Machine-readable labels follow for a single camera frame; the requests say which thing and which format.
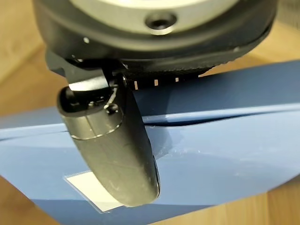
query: wooden floor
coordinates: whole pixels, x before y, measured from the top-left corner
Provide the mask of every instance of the wooden floor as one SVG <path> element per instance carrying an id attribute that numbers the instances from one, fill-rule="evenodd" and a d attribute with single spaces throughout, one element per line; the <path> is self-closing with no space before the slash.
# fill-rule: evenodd
<path id="1" fill-rule="evenodd" d="M 58 90 L 66 85 L 64 79 L 46 70 L 43 46 L 39 45 L 33 52 L 2 79 L 0 116 L 55 105 Z M 300 59 L 300 33 L 277 23 L 270 37 L 257 49 L 235 62 L 211 70 L 209 74 L 294 59 Z M 0 177 L 0 225 L 40 224 L 57 223 Z M 300 225 L 300 184 L 290 182 L 259 196 L 157 224 Z"/>

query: white sticker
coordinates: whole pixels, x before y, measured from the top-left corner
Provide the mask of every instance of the white sticker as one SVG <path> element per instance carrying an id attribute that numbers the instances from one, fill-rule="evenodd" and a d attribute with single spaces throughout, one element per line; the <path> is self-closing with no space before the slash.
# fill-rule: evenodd
<path id="1" fill-rule="evenodd" d="M 93 172 L 68 177 L 67 181 L 103 212 L 123 206 L 107 192 Z"/>

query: wooden surface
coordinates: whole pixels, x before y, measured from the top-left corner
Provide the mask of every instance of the wooden surface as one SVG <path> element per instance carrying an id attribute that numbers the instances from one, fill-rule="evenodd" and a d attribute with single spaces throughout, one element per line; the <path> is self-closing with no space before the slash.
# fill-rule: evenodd
<path id="1" fill-rule="evenodd" d="M 32 45 L 33 50 L 27 51 L 22 60 L 18 56 L 11 56 L 5 63 L 1 62 L 0 71 L 3 71 L 1 68 L 8 67 L 5 64 L 10 64 L 12 68 L 17 67 L 17 69 L 0 83 L 0 115 L 52 106 L 55 104 L 58 90 L 66 84 L 61 77 L 46 70 L 44 49 L 39 47 L 39 41 L 37 40 L 37 43 Z M 209 74 L 300 59 L 299 49 L 300 33 L 277 23 L 269 38 L 257 49 L 235 62 L 211 70 Z M 10 60 L 15 60 L 14 57 L 21 60 L 22 64 L 10 62 Z M 0 190 L 0 225 L 57 224 L 3 178 L 0 178 Z M 299 211 L 300 185 L 292 182 L 269 193 L 171 218 L 156 224 L 299 225 Z"/>
<path id="2" fill-rule="evenodd" d="M 0 82 L 41 44 L 31 0 L 0 0 Z"/>

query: white label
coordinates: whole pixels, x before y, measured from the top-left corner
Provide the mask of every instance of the white label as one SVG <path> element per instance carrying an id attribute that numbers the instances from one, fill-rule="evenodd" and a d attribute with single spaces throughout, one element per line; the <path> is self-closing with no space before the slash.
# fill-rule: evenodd
<path id="1" fill-rule="evenodd" d="M 67 181 L 103 212 L 123 206 L 107 192 L 93 172 L 68 177 Z"/>

